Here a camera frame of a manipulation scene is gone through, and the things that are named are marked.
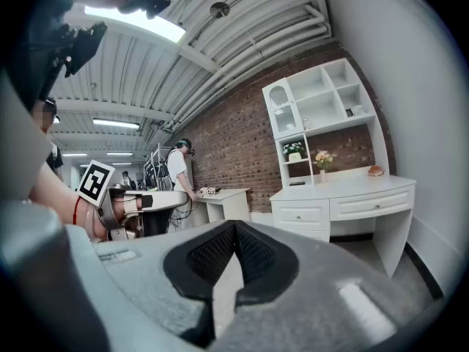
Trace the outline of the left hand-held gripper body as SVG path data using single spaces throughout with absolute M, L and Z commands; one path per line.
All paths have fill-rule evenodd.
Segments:
M 118 228 L 125 217 L 125 191 L 109 185 L 113 173 L 113 167 L 91 161 L 78 186 L 75 224 L 91 241 L 108 241 L 108 231 Z

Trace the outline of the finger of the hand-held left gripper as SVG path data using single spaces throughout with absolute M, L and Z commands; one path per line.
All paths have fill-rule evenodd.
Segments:
M 138 212 L 156 212 L 185 205 L 189 196 L 184 191 L 125 191 L 125 203 L 136 201 Z
M 144 237 L 143 218 L 139 213 L 125 216 L 119 227 L 108 231 L 109 241 L 126 241 Z

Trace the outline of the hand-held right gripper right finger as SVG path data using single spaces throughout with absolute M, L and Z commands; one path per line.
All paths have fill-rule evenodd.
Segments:
M 254 228 L 292 249 L 298 274 L 274 301 L 239 307 L 216 351 L 415 351 L 446 304 L 421 307 L 387 275 L 333 244 Z

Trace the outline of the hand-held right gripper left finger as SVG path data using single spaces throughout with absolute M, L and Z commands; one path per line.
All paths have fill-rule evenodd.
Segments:
M 22 338 L 35 351 L 233 351 L 229 334 L 212 338 L 210 308 L 173 333 L 122 290 L 85 231 L 55 212 L 23 202 L 1 204 L 1 274 Z

